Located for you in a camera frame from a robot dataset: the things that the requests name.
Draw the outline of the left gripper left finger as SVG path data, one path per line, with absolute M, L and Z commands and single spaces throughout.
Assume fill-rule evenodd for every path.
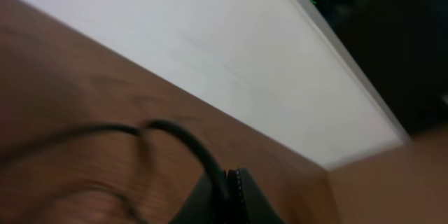
M 203 174 L 169 224 L 224 224 L 222 210 L 218 190 Z

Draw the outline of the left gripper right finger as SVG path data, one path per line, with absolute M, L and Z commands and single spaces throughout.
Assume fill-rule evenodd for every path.
M 227 223 L 285 224 L 248 169 L 229 170 L 227 184 L 231 192 Z

